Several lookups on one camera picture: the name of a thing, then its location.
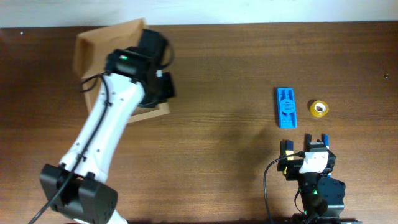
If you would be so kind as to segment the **brown cardboard box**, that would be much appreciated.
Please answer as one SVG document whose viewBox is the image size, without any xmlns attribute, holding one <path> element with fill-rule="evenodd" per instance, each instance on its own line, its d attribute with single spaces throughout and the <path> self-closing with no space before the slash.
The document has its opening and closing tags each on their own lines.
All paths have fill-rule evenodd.
<svg viewBox="0 0 398 224">
<path fill-rule="evenodd" d="M 136 19 L 113 26 L 92 29 L 76 36 L 73 56 L 73 71 L 85 80 L 104 72 L 105 60 L 115 49 L 137 46 L 142 30 L 148 28 L 144 19 Z M 99 95 L 101 81 L 93 90 L 84 93 L 88 113 L 94 107 Z M 136 108 L 128 123 L 155 118 L 170 113 L 169 103 L 160 103 L 155 108 Z"/>
</svg>

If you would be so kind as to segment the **yellow tape roll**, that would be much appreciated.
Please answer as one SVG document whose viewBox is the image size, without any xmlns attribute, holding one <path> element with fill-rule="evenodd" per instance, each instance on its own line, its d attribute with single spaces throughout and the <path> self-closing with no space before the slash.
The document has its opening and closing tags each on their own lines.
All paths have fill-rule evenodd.
<svg viewBox="0 0 398 224">
<path fill-rule="evenodd" d="M 311 104 L 310 112 L 314 117 L 321 118 L 329 112 L 329 107 L 326 102 L 317 100 Z"/>
</svg>

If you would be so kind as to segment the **blue whiteboard duster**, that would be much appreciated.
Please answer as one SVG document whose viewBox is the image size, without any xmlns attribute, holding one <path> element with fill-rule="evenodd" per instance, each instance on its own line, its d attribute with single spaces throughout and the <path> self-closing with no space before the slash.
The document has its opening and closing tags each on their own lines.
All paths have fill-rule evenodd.
<svg viewBox="0 0 398 224">
<path fill-rule="evenodd" d="M 277 109 L 279 128 L 295 129 L 297 127 L 297 109 L 292 88 L 277 88 Z"/>
</svg>

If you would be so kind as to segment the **yellow highlighter with blue cap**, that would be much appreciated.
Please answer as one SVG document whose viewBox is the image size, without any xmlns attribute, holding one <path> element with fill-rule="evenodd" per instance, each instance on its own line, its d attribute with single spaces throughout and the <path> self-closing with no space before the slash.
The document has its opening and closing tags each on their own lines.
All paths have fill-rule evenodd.
<svg viewBox="0 0 398 224">
<path fill-rule="evenodd" d="M 290 160 L 293 159 L 294 143 L 289 140 L 282 140 L 280 142 L 280 158 L 284 158 L 278 163 L 278 171 L 282 171 L 285 175 L 287 173 L 287 166 Z"/>
</svg>

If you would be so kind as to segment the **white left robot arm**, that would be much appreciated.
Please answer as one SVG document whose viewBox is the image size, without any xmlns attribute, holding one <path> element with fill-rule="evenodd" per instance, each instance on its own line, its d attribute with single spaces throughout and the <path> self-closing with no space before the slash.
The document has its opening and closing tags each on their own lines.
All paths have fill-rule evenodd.
<svg viewBox="0 0 398 224">
<path fill-rule="evenodd" d="M 175 96 L 171 74 L 165 72 L 169 40 L 150 29 L 137 46 L 115 49 L 104 72 L 91 77 L 99 95 L 76 141 L 57 166 L 44 165 L 40 184 L 47 203 L 32 217 L 35 223 L 48 209 L 78 223 L 127 223 L 116 210 L 118 193 L 106 185 L 116 147 L 137 108 L 155 108 Z"/>
</svg>

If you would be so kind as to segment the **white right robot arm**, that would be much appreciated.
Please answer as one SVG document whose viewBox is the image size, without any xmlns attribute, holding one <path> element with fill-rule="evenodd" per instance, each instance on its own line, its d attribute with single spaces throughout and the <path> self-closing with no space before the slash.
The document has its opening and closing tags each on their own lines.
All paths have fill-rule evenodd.
<svg viewBox="0 0 398 224">
<path fill-rule="evenodd" d="M 341 218 L 345 209 L 346 184 L 331 177 L 336 156 L 329 150 L 327 140 L 313 142 L 306 137 L 304 150 L 294 159 L 293 142 L 282 141 L 277 170 L 287 181 L 296 181 L 295 198 L 301 198 L 303 209 L 292 215 L 289 223 L 360 223 L 354 218 Z"/>
</svg>

